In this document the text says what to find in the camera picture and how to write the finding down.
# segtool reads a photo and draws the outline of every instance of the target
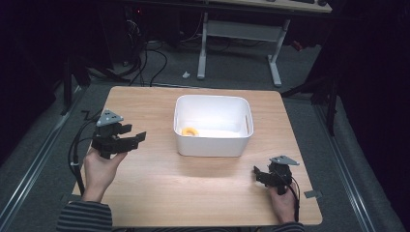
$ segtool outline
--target hand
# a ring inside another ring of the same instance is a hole
[[[115,178],[118,165],[126,155],[120,153],[112,159],[104,159],[98,150],[91,148],[88,151],[84,158],[86,188],[82,195],[83,201],[102,201],[106,189]]]
[[[293,189],[296,189],[295,183],[290,185]],[[284,224],[286,222],[295,221],[295,196],[289,188],[286,188],[286,193],[278,195],[278,188],[268,187],[269,193],[272,198],[272,206],[274,207],[274,213],[278,217],[279,223]]]

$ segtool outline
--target sleeve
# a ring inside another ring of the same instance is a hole
[[[272,232],[304,232],[305,227],[299,222],[288,222],[272,229]]]
[[[108,205],[74,201],[66,205],[57,221],[56,231],[111,231],[112,214]]]

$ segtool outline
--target white bin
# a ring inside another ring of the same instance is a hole
[[[238,97],[184,95],[176,102],[174,131],[183,156],[239,157],[253,134],[249,104]]]

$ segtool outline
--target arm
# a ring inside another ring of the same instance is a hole
[[[290,185],[293,189],[296,189],[295,183]],[[305,231],[304,226],[295,221],[295,196],[292,191],[287,188],[286,193],[283,195],[278,195],[278,189],[269,187],[269,194],[272,199],[272,206],[274,208],[274,213],[278,217],[280,226],[276,227],[273,232],[303,232]]]
[[[84,194],[81,201],[72,202],[62,210],[57,231],[111,231],[111,210],[101,201],[126,155],[122,153],[113,159],[104,159],[100,157],[99,151],[90,149],[84,158],[87,184]]]

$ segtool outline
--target desk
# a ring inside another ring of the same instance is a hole
[[[238,158],[196,158],[177,153],[173,131],[175,103],[182,95],[238,96],[250,105],[254,134]],[[298,144],[280,94],[273,91],[114,87],[105,104],[124,116],[132,132],[146,140],[129,152],[105,193],[114,226],[253,226],[274,225],[266,188],[255,181],[253,166],[268,171],[269,158],[287,155],[301,187],[300,221],[322,220]]]
[[[255,6],[262,8],[283,9],[287,11],[305,11],[312,13],[330,13],[332,8],[329,4],[321,7],[317,4],[301,3],[289,0],[277,0],[275,2],[268,2],[266,0],[210,0],[211,2],[225,3],[225,4],[239,4],[245,6]],[[202,47],[199,54],[198,62],[198,79],[205,78],[206,67],[206,42],[208,36],[219,36],[236,39],[257,40],[265,42],[275,42],[276,47],[272,55],[268,55],[268,63],[271,69],[272,79],[274,85],[281,86],[281,80],[278,73],[277,59],[283,40],[288,30],[290,19],[286,19],[282,26],[264,26],[247,23],[227,22],[208,20],[208,14],[204,14],[204,21],[202,26]]]

